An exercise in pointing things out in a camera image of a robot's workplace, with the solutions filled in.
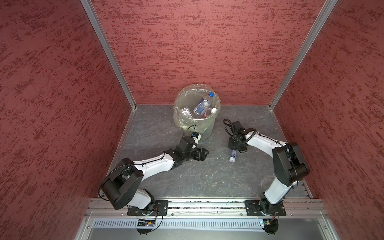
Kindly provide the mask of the clear purple tinted bottle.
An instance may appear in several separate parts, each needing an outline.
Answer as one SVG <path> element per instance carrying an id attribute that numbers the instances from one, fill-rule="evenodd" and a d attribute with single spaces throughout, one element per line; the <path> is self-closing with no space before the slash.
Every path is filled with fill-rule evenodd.
<path id="1" fill-rule="evenodd" d="M 230 157 L 229 157 L 229 162 L 234 163 L 237 158 L 237 151 L 236 150 L 231 150 Z"/>

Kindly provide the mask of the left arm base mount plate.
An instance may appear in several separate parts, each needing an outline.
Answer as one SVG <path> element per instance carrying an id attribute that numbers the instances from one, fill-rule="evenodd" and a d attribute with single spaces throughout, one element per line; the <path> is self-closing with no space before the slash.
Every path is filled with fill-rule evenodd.
<path id="1" fill-rule="evenodd" d="M 137 207 L 128 206 L 127 215 L 137 217 L 166 216 L 168 211 L 168 205 L 168 200 L 155 200 L 151 211 L 149 210 L 150 206 L 148 206 L 144 210 L 141 210 Z"/>

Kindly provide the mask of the clear orange label bottle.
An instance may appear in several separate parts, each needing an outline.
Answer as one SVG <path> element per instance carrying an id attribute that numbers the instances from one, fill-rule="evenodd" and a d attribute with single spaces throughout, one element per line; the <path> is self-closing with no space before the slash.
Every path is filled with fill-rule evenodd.
<path id="1" fill-rule="evenodd" d="M 208 110 L 206 111 L 204 117 L 207 118 L 209 117 L 210 115 L 213 115 L 217 112 L 217 109 L 216 108 L 208 108 Z"/>

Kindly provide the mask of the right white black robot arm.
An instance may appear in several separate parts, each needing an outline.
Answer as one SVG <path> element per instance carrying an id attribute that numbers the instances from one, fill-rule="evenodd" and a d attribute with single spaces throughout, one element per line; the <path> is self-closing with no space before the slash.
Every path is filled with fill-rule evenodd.
<path id="1" fill-rule="evenodd" d="M 265 216 L 278 212 L 287 193 L 310 173 L 300 146 L 295 142 L 286 143 L 267 137 L 253 128 L 245 129 L 239 121 L 225 119 L 223 123 L 230 136 L 230 150 L 245 153 L 248 147 L 254 147 L 272 157 L 275 178 L 261 193 L 257 209 Z"/>

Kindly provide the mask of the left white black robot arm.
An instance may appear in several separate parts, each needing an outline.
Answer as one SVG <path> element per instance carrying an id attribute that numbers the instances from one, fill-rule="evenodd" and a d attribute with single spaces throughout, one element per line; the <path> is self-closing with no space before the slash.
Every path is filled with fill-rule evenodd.
<path id="1" fill-rule="evenodd" d="M 204 161 L 209 154 L 205 148 L 199 148 L 201 135 L 193 132 L 181 138 L 177 147 L 164 151 L 157 157 L 132 161 L 122 159 L 100 185 L 115 210 L 124 207 L 135 207 L 141 214 L 150 215 L 156 210 L 156 199 L 149 191 L 140 189 L 143 180 L 162 172 L 168 172 L 180 167 L 184 162 L 195 160 Z"/>

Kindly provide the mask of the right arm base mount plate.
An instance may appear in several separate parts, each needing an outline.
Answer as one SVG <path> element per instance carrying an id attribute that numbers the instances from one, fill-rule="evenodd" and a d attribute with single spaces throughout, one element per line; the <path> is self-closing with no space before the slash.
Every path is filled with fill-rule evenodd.
<path id="1" fill-rule="evenodd" d="M 280 201 L 277 204 L 270 204 L 265 200 L 244 201 L 245 210 L 247 216 L 257 216 L 257 217 L 285 217 L 287 215 L 283 202 Z"/>

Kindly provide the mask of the green white label bottle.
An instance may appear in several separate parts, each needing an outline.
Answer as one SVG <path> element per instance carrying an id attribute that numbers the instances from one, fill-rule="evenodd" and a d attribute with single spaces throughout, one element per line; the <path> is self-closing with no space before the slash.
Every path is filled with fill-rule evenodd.
<path id="1" fill-rule="evenodd" d="M 190 111 L 189 107 L 184 107 L 181 109 L 181 112 L 184 116 L 188 117 L 188 118 L 194 118 L 192 112 Z"/>

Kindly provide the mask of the blue cap artesian bottle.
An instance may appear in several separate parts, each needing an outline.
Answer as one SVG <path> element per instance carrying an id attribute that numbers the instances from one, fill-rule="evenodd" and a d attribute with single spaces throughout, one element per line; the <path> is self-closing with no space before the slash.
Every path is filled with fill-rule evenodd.
<path id="1" fill-rule="evenodd" d="M 193 113 L 196 119 L 200 119 L 207 112 L 208 108 L 212 106 L 215 94 L 209 92 L 201 98 L 200 102 L 195 106 Z"/>

